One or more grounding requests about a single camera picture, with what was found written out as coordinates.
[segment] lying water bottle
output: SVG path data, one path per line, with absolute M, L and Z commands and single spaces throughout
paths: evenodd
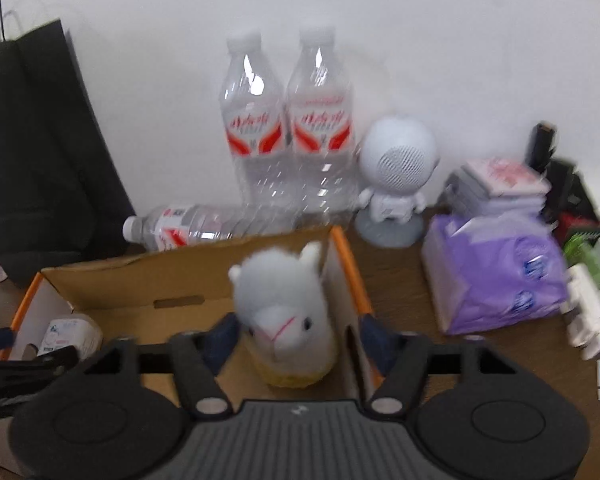
M 145 217 L 130 216 L 122 235 L 148 251 L 167 251 L 200 242 L 286 233 L 297 220 L 291 210 L 268 206 L 168 205 Z

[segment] white stuffed alpaca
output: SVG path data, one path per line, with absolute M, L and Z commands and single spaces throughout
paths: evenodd
M 320 242 L 311 242 L 299 256 L 267 249 L 229 269 L 248 348 L 258 372 L 273 386 L 304 388 L 336 361 L 319 263 Z

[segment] alpaca ear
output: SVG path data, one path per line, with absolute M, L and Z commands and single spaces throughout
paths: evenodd
M 321 252 L 322 244 L 320 242 L 309 242 L 300 252 L 300 263 L 311 269 L 318 270 Z
M 240 273 L 242 272 L 242 267 L 240 265 L 234 265 L 229 269 L 229 279 L 236 286 L 238 284 L 238 278 L 240 278 Z

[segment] yellow plush base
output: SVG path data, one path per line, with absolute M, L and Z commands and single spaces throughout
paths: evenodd
M 333 365 L 336 364 L 338 358 L 338 349 L 335 344 L 333 347 L 333 358 L 323 370 L 309 375 L 286 375 L 277 373 L 269 368 L 260 359 L 258 359 L 258 356 L 255 354 L 255 352 L 252 351 L 250 346 L 248 346 L 251 356 L 253 357 L 253 364 L 256 367 L 259 375 L 262 377 L 262 380 L 271 386 L 277 386 L 279 388 L 306 388 L 320 381 L 331 371 Z

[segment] plastic water bottle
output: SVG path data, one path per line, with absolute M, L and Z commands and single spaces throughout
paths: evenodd
M 352 89 L 333 51 L 333 27 L 301 32 L 302 52 L 287 88 L 302 210 L 331 218 L 358 194 Z
M 227 41 L 220 107 L 246 203 L 298 206 L 284 114 L 284 88 L 262 53 L 259 32 Z
M 296 222 L 295 211 L 277 207 L 168 205 L 154 208 L 144 218 L 130 216 L 122 235 L 149 251 L 166 251 L 246 235 L 286 233 Z

